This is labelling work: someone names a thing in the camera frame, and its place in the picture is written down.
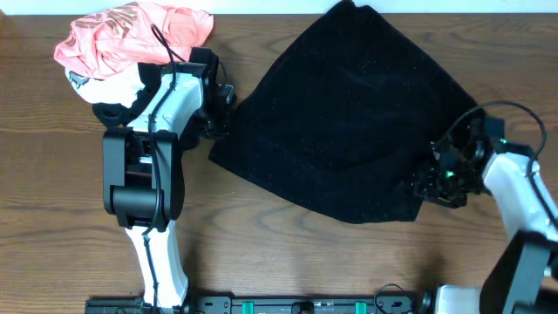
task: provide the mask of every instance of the green clip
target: green clip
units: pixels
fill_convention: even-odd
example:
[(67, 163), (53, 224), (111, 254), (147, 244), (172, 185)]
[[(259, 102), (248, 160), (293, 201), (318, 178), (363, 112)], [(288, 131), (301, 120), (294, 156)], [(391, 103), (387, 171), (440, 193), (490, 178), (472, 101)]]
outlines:
[(254, 314), (254, 302), (242, 303), (242, 314)]
[(366, 314), (366, 302), (356, 302), (355, 303), (355, 313), (356, 314)]

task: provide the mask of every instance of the black cloth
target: black cloth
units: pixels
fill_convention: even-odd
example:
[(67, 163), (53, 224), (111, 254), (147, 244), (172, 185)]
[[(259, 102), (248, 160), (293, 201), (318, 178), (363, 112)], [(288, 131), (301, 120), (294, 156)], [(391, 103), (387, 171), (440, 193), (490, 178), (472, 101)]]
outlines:
[(412, 221), (405, 177), (474, 100), (369, 6), (342, 1), (235, 111), (210, 160), (344, 222)]

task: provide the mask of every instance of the pink cloth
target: pink cloth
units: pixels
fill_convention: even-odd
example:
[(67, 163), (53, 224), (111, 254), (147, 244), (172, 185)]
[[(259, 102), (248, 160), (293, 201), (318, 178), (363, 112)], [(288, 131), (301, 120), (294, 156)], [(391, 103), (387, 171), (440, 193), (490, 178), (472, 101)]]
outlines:
[(129, 3), (71, 23), (68, 39), (58, 44), (54, 59), (80, 76), (106, 79), (139, 62), (167, 64), (167, 50), (151, 32), (157, 25), (171, 49), (185, 60), (213, 29), (204, 11), (155, 3)]

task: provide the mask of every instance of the white cloth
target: white cloth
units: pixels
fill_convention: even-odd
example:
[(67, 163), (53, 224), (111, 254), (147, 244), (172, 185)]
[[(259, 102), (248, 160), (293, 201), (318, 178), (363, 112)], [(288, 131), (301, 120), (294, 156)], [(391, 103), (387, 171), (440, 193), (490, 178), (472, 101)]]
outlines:
[(90, 104), (121, 104), (130, 108), (138, 92), (146, 87), (141, 82), (137, 64), (105, 79), (82, 77), (67, 68), (65, 74), (73, 89)]

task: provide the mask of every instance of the wooden table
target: wooden table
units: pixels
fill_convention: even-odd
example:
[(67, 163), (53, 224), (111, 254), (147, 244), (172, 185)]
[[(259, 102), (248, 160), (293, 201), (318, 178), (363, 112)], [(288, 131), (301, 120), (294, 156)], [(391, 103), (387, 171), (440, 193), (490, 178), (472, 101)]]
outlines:
[[(90, 296), (139, 295), (132, 244), (102, 204), (104, 128), (52, 59), (75, 17), (7, 17), (0, 37), (0, 311), (80, 313)], [(207, 46), (239, 99), (318, 16), (217, 16)], [(547, 124), (543, 177), (558, 196), (558, 18), (386, 15), (479, 102), (512, 99)], [(497, 108), (508, 137), (538, 145), (525, 113)], [(207, 160), (183, 158), (178, 221), (192, 283), (237, 295), (372, 294), (482, 285), (507, 245), (488, 196), (413, 223), (349, 225), (294, 206)]]

